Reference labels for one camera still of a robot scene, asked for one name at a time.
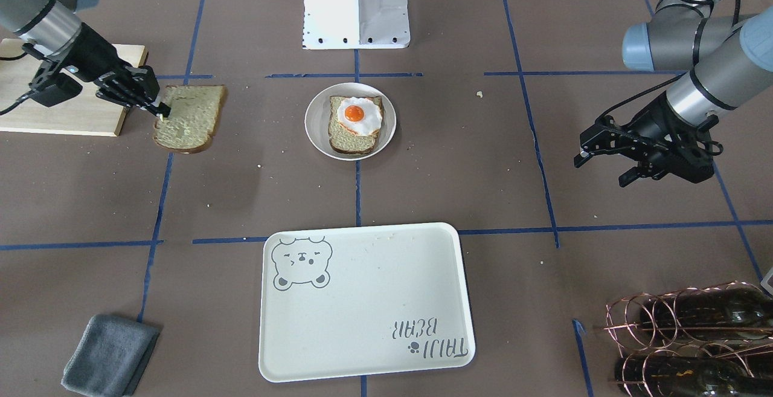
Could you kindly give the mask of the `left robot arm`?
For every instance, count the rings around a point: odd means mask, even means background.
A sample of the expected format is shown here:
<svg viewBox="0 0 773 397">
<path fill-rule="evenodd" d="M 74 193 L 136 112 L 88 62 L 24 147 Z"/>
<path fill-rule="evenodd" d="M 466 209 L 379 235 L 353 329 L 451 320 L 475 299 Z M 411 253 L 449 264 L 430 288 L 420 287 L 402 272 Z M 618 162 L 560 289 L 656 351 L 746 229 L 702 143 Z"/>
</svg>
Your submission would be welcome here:
<svg viewBox="0 0 773 397">
<path fill-rule="evenodd" d="M 771 87 L 771 25 L 771 9 L 742 15 L 740 0 L 659 0 L 649 22 L 627 29 L 622 58 L 631 70 L 679 75 L 626 124 L 602 112 L 580 134 L 575 167 L 622 155 L 635 165 L 619 176 L 621 187 L 668 175 L 710 179 L 723 152 L 710 131 Z"/>
</svg>

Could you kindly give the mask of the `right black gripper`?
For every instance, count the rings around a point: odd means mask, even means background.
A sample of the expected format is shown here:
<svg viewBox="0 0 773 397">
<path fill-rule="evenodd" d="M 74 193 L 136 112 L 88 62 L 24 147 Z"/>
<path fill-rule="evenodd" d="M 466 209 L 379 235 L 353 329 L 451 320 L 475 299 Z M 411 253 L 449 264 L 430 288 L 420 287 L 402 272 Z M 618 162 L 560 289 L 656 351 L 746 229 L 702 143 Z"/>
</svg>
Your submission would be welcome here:
<svg viewBox="0 0 773 397">
<path fill-rule="evenodd" d="M 171 113 L 169 105 L 158 100 L 160 87 L 152 67 L 134 67 L 119 58 L 116 48 L 86 23 L 57 56 L 44 56 L 33 44 L 27 45 L 27 52 L 42 61 L 30 81 L 30 98 L 40 105 L 66 102 L 80 94 L 82 82 L 92 82 L 99 87 L 97 97 L 107 102 L 143 108 L 161 121 Z"/>
</svg>

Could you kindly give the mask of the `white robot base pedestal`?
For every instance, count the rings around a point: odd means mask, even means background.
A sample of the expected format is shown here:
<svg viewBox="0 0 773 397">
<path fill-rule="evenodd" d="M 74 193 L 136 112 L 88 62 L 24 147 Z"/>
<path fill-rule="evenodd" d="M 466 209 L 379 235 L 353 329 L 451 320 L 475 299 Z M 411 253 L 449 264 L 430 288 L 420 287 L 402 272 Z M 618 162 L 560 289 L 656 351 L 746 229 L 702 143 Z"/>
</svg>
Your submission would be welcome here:
<svg viewBox="0 0 773 397">
<path fill-rule="evenodd" d="M 304 0 L 306 50 L 384 50 L 410 44 L 408 0 Z"/>
</svg>

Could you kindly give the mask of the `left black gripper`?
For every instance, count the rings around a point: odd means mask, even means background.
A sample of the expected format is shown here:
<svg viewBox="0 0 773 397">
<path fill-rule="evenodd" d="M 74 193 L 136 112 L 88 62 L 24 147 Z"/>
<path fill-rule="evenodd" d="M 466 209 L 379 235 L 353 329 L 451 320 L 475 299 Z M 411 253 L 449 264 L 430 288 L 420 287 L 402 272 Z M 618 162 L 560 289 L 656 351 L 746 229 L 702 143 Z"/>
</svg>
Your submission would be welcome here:
<svg viewBox="0 0 773 397">
<path fill-rule="evenodd" d="M 668 175 L 703 182 L 714 174 L 713 157 L 723 152 L 722 144 L 710 135 L 718 122 L 718 115 L 710 112 L 698 125 L 690 124 L 660 94 L 627 124 L 618 124 L 610 113 L 600 115 L 580 133 L 574 167 L 599 155 L 623 155 L 636 164 L 618 177 L 621 188 L 639 179 L 660 180 Z"/>
</svg>

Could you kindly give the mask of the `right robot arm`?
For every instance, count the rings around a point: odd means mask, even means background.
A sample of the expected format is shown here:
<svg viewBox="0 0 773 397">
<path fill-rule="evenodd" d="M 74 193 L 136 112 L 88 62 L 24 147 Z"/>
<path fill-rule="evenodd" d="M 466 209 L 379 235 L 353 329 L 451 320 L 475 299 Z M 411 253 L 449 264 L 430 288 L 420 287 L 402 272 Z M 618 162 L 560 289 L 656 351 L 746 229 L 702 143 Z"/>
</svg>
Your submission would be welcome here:
<svg viewBox="0 0 773 397">
<path fill-rule="evenodd" d="M 99 0 L 1 0 L 3 28 L 22 39 L 22 50 L 39 61 L 28 91 L 9 107 L 8 114 L 33 100 L 53 107 L 76 97 L 84 83 L 96 95 L 125 109 L 140 108 L 157 117 L 171 113 L 162 102 L 152 67 L 132 66 L 110 42 L 83 22 L 79 13 Z"/>
</svg>

